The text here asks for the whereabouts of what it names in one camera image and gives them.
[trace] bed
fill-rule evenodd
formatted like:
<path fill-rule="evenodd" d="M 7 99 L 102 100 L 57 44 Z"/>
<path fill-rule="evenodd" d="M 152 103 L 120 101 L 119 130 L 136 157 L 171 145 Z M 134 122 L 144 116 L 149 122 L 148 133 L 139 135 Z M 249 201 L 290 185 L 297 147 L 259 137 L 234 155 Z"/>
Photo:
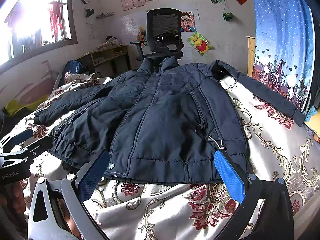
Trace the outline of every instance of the bed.
<path fill-rule="evenodd" d="M 59 100 L 64 93 L 99 86 L 111 78 L 94 79 L 74 74 L 69 83 L 57 88 L 37 111 Z M 255 174 L 264 180 L 282 177 L 288 187 L 294 215 L 295 239 L 314 218 L 320 207 L 320 152 L 314 139 L 303 128 L 273 106 L 254 96 L 231 77 L 221 81 L 243 124 L 250 148 L 250 163 Z M 26 129 L 33 137 L 15 146 L 17 151 L 48 134 L 72 111 L 60 117 L 50 127 L 33 123 L 34 113 L 22 119 L 11 135 Z M 39 177 L 62 179 L 74 168 L 44 152 L 30 167 L 32 176 L 22 181 L 24 198 L 30 207 L 33 190 Z M 238 203 L 222 183 L 180 184 L 161 186 L 101 179 L 86 208 L 110 239 L 214 239 L 232 216 Z M 257 220 L 263 200 L 247 225 L 249 234 Z"/>

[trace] wall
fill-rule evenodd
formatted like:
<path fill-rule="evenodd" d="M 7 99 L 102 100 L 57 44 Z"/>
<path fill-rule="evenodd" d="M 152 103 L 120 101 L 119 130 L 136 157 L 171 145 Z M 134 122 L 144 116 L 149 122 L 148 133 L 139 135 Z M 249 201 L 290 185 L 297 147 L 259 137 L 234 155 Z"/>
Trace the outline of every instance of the wall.
<path fill-rule="evenodd" d="M 48 67 L 55 72 L 52 73 L 52 76 L 54 76 L 52 80 L 54 80 L 68 60 L 77 58 L 88 51 L 96 50 L 97 45 L 104 42 L 105 35 L 102 33 L 102 22 L 95 19 L 95 15 L 102 13 L 99 0 L 90 0 L 87 5 L 84 5 L 81 0 L 72 0 L 72 7 L 78 44 L 40 54 L 0 75 L 0 108 L 13 98 L 20 100 L 23 94 L 50 77 Z M 95 14 L 85 18 L 85 7 L 94 8 Z"/>
<path fill-rule="evenodd" d="M 213 60 L 223 60 L 243 73 L 247 72 L 248 41 L 246 36 L 255 36 L 255 14 L 253 0 L 247 0 L 240 5 L 236 0 L 226 0 L 227 6 L 236 16 L 233 21 L 225 21 L 222 17 L 225 5 L 212 4 L 210 0 L 155 0 L 147 5 L 123 11 L 121 0 L 100 0 L 103 12 L 114 12 L 115 15 L 104 19 L 106 35 L 120 38 L 122 42 L 130 43 L 136 40 L 138 27 L 146 25 L 147 11 L 155 8 L 175 8 L 180 11 L 193 11 L 196 30 L 208 39 L 214 49 L 205 56 L 200 56 L 187 42 L 190 33 L 181 33 L 185 47 L 180 64 L 200 62 L 211 63 Z M 140 62 L 135 60 L 138 55 L 134 45 L 130 46 L 130 59 L 133 67 Z"/>

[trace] blue curtain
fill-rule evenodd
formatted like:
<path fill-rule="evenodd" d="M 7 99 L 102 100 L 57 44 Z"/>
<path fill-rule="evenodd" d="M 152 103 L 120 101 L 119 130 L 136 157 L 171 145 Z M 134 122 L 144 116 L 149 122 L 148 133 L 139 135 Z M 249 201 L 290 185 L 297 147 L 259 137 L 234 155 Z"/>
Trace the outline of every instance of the blue curtain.
<path fill-rule="evenodd" d="M 252 77 L 303 110 L 314 65 L 314 29 L 304 0 L 253 0 L 256 49 Z"/>

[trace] jacket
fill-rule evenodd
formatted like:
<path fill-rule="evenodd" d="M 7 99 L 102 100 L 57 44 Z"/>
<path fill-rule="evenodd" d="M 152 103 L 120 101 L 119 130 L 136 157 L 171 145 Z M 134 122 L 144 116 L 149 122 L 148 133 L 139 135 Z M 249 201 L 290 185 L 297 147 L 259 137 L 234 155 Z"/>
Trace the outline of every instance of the jacket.
<path fill-rule="evenodd" d="M 138 70 L 107 84 L 69 92 L 36 113 L 34 122 L 48 126 L 76 110 L 53 129 L 49 150 L 76 168 L 107 150 L 107 178 L 167 185 L 218 182 L 213 155 L 221 146 L 244 171 L 251 170 L 239 117 L 219 83 L 227 74 L 302 125 L 305 116 L 292 103 L 227 63 L 179 66 L 174 57 L 156 69 L 146 58 Z"/>

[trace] jacket collar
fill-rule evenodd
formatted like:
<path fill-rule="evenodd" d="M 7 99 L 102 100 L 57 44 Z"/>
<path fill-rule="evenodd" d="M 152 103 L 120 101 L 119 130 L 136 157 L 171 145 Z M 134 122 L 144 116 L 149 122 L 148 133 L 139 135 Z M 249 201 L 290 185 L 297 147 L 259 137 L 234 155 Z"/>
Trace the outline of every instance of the jacket collar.
<path fill-rule="evenodd" d="M 161 66 L 161 70 L 162 71 L 166 71 L 168 69 L 172 69 L 174 67 L 178 67 L 179 63 L 178 63 L 178 61 L 177 61 L 175 56 L 171 56 L 171 57 L 168 57 L 168 58 L 164 59 L 160 63 L 160 66 Z"/>
<path fill-rule="evenodd" d="M 160 63 L 160 66 L 161 66 L 161 71 L 163 72 L 168 69 L 172 69 L 174 67 L 179 66 L 179 63 L 178 63 L 177 59 L 174 56 L 172 56 L 172 57 L 167 57 L 166 59 L 164 59 Z M 137 71 L 138 72 L 147 72 L 149 74 L 152 74 L 154 71 L 153 61 L 151 59 L 145 58 Z"/>

